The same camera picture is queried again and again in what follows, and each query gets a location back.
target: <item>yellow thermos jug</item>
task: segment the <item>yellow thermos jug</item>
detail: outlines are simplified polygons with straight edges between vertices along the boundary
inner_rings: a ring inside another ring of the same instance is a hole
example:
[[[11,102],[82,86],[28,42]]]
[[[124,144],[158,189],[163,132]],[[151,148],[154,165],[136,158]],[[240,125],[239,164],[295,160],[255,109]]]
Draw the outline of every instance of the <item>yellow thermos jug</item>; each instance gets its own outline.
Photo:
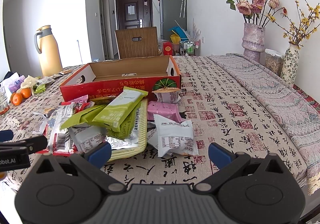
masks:
[[[47,25],[37,29],[35,34],[35,46],[39,53],[39,61],[43,76],[52,76],[61,72],[62,64],[59,55],[58,43],[51,32],[51,26]]]

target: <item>thermos handle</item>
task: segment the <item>thermos handle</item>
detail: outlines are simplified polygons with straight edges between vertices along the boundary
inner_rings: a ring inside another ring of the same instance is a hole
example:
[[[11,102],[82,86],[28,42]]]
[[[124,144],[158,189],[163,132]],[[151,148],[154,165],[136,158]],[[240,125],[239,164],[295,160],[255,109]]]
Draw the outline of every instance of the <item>thermos handle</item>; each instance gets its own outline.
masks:
[[[41,51],[41,50],[39,49],[39,47],[38,47],[37,36],[38,36],[38,35],[41,35],[41,34],[42,34],[42,32],[38,32],[38,33],[35,34],[35,46],[36,46],[36,49],[37,49],[37,51],[38,51],[39,54],[42,54],[42,51]]]

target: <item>open cardboard tray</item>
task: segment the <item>open cardboard tray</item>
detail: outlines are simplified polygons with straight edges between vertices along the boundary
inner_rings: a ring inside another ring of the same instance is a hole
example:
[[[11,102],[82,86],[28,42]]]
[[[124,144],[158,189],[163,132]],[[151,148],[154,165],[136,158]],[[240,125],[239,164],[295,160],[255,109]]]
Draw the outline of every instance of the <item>open cardboard tray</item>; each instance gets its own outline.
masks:
[[[84,65],[60,85],[65,101],[83,95],[89,100],[119,95],[123,87],[152,93],[161,87],[181,87],[181,73],[172,56],[126,58],[115,61],[91,62]]]

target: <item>gray refrigerator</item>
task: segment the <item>gray refrigerator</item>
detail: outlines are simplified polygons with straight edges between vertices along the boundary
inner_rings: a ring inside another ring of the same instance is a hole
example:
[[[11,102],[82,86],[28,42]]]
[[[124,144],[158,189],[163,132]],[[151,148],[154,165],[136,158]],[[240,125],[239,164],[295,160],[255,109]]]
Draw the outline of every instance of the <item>gray refrigerator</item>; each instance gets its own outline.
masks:
[[[170,36],[173,32],[168,30],[177,26],[175,20],[184,30],[187,30],[187,9],[185,17],[183,17],[182,9],[180,18],[181,2],[182,0],[160,0],[161,39],[170,41]]]

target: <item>pink textured vase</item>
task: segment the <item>pink textured vase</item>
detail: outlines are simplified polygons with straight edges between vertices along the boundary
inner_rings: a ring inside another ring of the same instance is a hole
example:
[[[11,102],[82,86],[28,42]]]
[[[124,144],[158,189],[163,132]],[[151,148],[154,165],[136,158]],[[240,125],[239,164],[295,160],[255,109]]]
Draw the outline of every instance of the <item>pink textured vase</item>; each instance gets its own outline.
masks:
[[[252,23],[244,24],[242,47],[244,55],[260,63],[261,53],[264,52],[265,28]]]

